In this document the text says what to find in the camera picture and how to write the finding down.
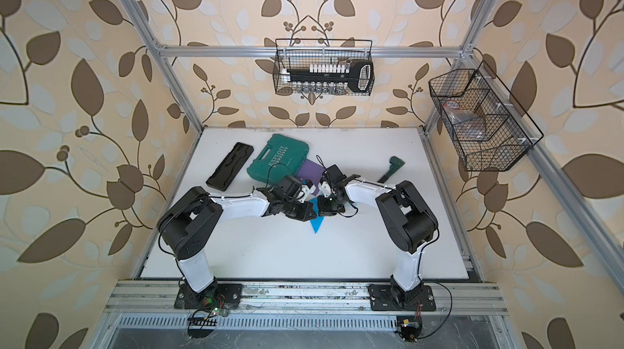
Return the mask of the blue square paper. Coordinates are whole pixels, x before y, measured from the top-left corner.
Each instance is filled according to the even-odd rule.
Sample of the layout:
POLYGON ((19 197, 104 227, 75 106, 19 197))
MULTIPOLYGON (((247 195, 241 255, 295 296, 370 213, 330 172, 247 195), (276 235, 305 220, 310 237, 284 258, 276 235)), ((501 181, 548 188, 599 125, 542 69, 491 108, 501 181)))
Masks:
POLYGON ((316 214, 316 218, 310 220, 310 225, 312 226, 313 231, 317 234, 323 224, 324 217, 319 213, 318 199, 315 198, 310 202, 313 204, 313 210, 316 214))

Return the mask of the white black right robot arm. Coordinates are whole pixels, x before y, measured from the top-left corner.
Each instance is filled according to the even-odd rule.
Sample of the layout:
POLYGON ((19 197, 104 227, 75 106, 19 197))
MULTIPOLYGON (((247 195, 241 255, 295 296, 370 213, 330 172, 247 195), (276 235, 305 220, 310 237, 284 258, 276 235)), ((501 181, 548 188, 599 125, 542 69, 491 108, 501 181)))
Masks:
POLYGON ((352 217, 362 206, 378 210, 398 249, 391 289, 401 302, 416 296, 423 286, 423 252, 438 240, 440 233, 436 216, 414 184, 374 183, 358 174, 347 176, 332 165, 324 170, 318 185, 318 212, 323 217, 352 217))

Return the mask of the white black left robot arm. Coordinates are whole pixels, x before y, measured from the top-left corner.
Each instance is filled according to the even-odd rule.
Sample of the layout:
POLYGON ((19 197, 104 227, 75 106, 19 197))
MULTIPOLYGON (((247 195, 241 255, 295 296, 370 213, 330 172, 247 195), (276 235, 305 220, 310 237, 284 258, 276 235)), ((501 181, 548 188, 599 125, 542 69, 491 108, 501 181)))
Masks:
POLYGON ((213 196, 202 187, 192 187, 159 219, 159 237, 172 250, 186 285, 202 295, 216 284, 205 247, 219 222, 279 214, 311 221, 317 217, 308 201, 312 188, 310 180, 291 175, 240 196, 213 196))

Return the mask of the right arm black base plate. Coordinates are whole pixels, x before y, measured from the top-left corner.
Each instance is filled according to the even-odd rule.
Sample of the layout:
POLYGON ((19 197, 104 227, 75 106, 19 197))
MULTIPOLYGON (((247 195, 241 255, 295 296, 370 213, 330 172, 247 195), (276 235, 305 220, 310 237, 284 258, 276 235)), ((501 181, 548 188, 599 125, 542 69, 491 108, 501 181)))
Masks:
POLYGON ((434 312, 436 302, 430 286, 419 284, 414 290, 403 291, 394 284, 370 284, 370 308, 375 312, 434 312))

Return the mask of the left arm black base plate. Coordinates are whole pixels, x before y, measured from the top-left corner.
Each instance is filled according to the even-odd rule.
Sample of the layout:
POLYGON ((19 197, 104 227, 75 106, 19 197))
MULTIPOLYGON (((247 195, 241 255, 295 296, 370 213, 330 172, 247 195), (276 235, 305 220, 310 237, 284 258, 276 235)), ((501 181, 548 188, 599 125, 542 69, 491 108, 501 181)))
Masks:
POLYGON ((178 282, 175 309, 237 308, 242 299, 243 285, 240 283, 218 284, 212 282, 201 292, 195 292, 185 280, 178 282))

